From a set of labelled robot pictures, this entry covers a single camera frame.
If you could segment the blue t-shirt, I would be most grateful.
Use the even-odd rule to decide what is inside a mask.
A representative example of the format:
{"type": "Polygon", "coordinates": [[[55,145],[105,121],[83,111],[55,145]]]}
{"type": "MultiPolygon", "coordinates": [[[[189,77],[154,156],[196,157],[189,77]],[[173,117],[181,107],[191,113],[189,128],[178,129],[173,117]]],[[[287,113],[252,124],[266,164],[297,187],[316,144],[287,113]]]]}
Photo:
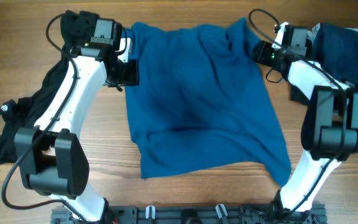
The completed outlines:
{"type": "Polygon", "coordinates": [[[256,162],[287,183],[285,138],[253,59],[260,39],[245,19],[170,31],[137,22],[130,34],[139,84],[126,88],[127,119],[142,178],[256,162]]]}

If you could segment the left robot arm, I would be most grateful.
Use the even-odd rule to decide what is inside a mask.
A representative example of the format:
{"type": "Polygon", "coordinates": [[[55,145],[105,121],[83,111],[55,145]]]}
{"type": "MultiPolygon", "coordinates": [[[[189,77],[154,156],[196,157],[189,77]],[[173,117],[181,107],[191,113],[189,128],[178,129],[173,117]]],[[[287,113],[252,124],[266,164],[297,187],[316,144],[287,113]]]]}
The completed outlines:
{"type": "Polygon", "coordinates": [[[90,166],[79,141],[86,114],[102,86],[121,90],[139,84],[132,39],[112,19],[96,20],[94,33],[64,56],[62,84],[33,128],[20,128],[14,144],[23,186],[61,203],[73,223],[117,223],[108,201],[88,182],[90,166]]]}

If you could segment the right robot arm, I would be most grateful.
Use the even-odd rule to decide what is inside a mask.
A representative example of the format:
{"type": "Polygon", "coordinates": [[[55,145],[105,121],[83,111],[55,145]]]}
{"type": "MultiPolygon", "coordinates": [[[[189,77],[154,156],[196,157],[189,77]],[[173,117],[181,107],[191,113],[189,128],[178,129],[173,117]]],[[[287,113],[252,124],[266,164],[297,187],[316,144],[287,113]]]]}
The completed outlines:
{"type": "Polygon", "coordinates": [[[257,62],[281,72],[309,100],[301,129],[303,152],[289,181],[277,191],[266,217],[274,223],[303,222],[332,171],[358,151],[358,89],[333,78],[310,60],[314,42],[305,27],[284,22],[255,53],[257,62]]]}

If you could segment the folded black garment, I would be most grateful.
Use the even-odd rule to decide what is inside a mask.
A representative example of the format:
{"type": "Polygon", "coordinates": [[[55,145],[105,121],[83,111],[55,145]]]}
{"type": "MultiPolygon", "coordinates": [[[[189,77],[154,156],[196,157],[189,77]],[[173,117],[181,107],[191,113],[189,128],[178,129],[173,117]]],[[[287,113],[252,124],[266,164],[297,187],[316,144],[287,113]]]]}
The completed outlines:
{"type": "Polygon", "coordinates": [[[290,85],[290,100],[303,105],[307,105],[309,103],[309,99],[295,85],[290,85]]]}

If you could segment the black t-shirt with logo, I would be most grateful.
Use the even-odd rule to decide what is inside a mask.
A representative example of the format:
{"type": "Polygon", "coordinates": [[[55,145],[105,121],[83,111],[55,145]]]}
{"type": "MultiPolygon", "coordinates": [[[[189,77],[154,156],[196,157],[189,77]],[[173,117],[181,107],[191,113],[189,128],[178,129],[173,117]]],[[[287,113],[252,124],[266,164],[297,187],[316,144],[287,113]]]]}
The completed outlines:
{"type": "MultiPolygon", "coordinates": [[[[60,30],[64,40],[62,50],[68,53],[73,46],[90,39],[94,34],[99,14],[80,11],[75,14],[67,10],[60,19],[60,30]]],[[[0,164],[15,163],[17,160],[14,137],[19,128],[32,128],[53,101],[67,73],[70,61],[61,59],[46,73],[41,88],[32,96],[9,100],[0,106],[0,116],[5,122],[0,135],[0,164]]]]}

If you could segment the folded navy blue garment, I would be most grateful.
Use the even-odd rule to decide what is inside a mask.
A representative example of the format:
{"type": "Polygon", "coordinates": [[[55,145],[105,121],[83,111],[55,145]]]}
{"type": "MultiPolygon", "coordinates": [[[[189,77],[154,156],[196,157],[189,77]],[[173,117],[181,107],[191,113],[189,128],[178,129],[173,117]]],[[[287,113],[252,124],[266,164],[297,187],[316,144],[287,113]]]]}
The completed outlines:
{"type": "Polygon", "coordinates": [[[358,88],[358,32],[320,24],[312,56],[333,78],[358,88]]]}

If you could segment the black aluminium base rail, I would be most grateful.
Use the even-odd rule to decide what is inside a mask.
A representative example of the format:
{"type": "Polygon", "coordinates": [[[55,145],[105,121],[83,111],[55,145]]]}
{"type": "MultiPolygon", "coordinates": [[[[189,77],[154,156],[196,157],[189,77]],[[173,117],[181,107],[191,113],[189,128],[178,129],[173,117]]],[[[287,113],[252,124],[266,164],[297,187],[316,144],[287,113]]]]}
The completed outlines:
{"type": "MultiPolygon", "coordinates": [[[[314,204],[311,210],[295,212],[283,220],[269,220],[268,204],[245,204],[242,206],[225,206],[224,212],[215,207],[154,207],[138,208],[136,206],[110,207],[116,219],[113,223],[319,223],[327,224],[328,218],[324,204],[314,204]]],[[[53,209],[50,223],[83,223],[75,219],[65,208],[53,209]]]]}

